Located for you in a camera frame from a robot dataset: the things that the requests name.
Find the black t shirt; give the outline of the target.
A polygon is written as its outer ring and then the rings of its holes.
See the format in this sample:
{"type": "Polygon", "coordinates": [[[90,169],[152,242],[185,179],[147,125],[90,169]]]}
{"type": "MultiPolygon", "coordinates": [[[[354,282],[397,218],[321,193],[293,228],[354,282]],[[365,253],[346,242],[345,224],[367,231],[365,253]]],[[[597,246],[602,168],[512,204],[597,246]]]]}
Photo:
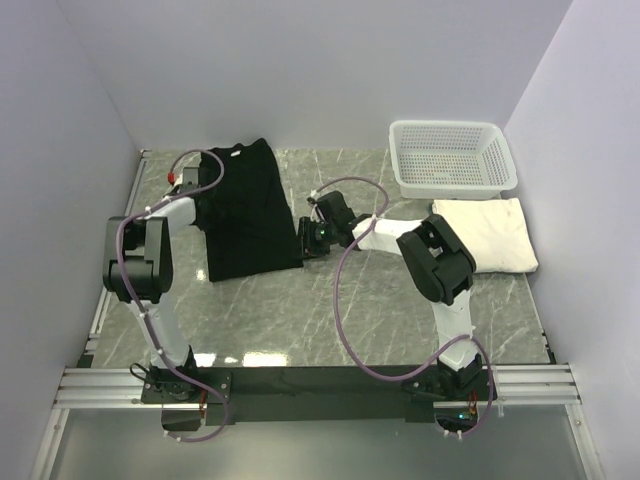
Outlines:
{"type": "Polygon", "coordinates": [[[300,268],[293,216],[273,150],[263,138],[213,148],[199,164],[200,182],[221,182],[196,197],[211,282],[300,268]]]}

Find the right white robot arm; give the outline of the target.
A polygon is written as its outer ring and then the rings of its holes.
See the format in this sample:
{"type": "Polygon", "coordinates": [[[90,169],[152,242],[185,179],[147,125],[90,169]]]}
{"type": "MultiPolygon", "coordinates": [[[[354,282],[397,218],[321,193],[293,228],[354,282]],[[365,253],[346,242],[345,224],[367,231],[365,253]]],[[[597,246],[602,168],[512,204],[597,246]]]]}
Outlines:
{"type": "Polygon", "coordinates": [[[444,217],[408,221],[357,216],[339,191],[310,197],[308,203],[317,218],[299,219],[297,237],[305,260],[328,255],[333,245],[403,259],[414,286],[430,302],[438,336],[436,370],[414,387],[435,398],[464,397],[482,370],[470,312],[476,262],[444,217]]]}

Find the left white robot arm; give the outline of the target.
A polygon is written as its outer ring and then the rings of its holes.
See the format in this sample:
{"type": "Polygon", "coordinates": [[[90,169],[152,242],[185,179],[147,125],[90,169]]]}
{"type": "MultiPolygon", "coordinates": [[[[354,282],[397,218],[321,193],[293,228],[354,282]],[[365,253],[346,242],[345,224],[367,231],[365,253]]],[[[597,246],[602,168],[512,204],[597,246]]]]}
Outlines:
{"type": "Polygon", "coordinates": [[[197,395],[200,378],[169,297],[174,277],[171,236],[203,218],[199,196],[211,193],[223,175],[222,167],[186,167],[156,206],[138,215],[113,216],[106,224],[104,287],[137,317],[151,350],[151,368],[170,370],[164,389],[179,402],[197,395]]]}

